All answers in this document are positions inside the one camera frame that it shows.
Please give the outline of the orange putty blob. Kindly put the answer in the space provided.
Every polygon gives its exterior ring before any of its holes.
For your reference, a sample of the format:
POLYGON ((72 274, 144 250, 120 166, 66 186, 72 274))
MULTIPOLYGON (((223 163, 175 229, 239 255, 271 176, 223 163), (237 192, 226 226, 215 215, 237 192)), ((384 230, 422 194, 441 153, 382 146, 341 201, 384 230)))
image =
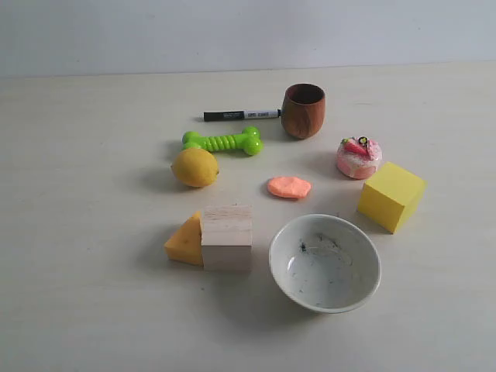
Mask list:
POLYGON ((312 189, 312 184, 294 176, 273 177, 267 183, 267 190, 280 198, 305 198, 312 189))

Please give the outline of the green bone chew toy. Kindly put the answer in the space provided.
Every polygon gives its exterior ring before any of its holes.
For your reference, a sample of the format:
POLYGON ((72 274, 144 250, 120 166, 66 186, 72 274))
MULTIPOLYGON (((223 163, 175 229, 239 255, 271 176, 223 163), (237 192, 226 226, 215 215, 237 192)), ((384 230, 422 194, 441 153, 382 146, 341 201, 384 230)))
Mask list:
POLYGON ((247 126, 241 133, 224 136, 202 136, 197 132, 186 132, 182 137, 183 149, 197 148, 208 152, 242 150, 248 156, 257 155, 264 143, 260 138, 260 130, 255 126, 247 126))

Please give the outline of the light wooden cube block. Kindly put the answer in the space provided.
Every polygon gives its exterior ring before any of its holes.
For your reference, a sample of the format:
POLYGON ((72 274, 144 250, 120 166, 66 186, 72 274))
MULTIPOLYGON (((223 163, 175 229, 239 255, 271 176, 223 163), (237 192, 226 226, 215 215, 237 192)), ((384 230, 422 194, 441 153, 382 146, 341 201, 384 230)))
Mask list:
POLYGON ((201 223, 201 254, 205 270, 251 269, 253 214, 250 206, 206 207, 201 223))

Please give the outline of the yellow lemon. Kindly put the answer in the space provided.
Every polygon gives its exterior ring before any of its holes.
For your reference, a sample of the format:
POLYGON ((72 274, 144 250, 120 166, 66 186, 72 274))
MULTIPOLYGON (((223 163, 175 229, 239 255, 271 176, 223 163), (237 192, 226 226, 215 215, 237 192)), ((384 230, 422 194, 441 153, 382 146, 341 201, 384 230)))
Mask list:
POLYGON ((199 148, 182 150, 170 168, 181 183, 193 188, 203 188, 213 184, 219 174, 216 158, 208 151, 199 148))

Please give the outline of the black and white marker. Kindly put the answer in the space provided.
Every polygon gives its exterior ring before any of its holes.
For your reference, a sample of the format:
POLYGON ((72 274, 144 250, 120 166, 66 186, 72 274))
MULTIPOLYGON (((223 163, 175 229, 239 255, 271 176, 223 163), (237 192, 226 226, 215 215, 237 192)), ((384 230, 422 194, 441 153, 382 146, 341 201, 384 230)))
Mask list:
POLYGON ((281 110, 239 110, 227 112, 204 112, 205 122, 236 121, 248 119, 275 119, 281 116, 281 110))

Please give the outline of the yellow cheese wedge toy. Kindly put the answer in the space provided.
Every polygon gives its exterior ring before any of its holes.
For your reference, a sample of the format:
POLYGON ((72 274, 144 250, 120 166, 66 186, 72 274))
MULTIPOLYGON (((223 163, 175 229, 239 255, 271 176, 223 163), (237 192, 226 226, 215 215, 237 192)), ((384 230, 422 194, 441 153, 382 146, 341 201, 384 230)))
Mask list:
POLYGON ((201 212, 197 211, 164 244, 170 260, 203 266, 201 218, 201 212))

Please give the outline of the brown wooden cup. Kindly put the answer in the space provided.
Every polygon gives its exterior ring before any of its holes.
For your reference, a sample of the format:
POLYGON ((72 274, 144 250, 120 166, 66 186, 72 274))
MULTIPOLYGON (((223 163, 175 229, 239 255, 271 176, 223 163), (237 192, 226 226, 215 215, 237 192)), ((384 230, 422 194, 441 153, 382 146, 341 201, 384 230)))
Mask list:
POLYGON ((317 85, 300 83, 286 89, 281 108, 281 124, 295 139, 314 136, 324 123, 326 93, 317 85))

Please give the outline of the white ceramic bowl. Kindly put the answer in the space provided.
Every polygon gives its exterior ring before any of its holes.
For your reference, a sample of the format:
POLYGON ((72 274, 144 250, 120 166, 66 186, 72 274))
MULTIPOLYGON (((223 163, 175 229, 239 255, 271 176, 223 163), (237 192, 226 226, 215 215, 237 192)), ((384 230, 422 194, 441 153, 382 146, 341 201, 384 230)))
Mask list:
POLYGON ((359 308, 381 282, 381 261, 372 240, 353 223, 332 215, 292 219, 272 239, 268 263, 285 295, 319 313, 359 308))

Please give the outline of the pink toy strawberry cake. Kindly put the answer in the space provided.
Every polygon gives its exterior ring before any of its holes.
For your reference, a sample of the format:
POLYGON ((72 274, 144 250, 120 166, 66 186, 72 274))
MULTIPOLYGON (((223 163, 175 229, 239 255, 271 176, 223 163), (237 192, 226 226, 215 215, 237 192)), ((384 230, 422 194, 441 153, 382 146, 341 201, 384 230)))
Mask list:
POLYGON ((366 136, 342 139, 336 153, 336 166, 347 177, 369 178, 380 167, 382 149, 378 142, 366 136))

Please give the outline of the yellow cube block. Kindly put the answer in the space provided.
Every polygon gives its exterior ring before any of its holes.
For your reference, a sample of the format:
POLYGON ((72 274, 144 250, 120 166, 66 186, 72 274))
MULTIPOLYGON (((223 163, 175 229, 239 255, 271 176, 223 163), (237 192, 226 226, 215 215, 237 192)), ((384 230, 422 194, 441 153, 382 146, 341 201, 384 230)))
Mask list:
POLYGON ((394 234, 416 211, 426 182, 386 162, 363 184, 357 211, 394 234))

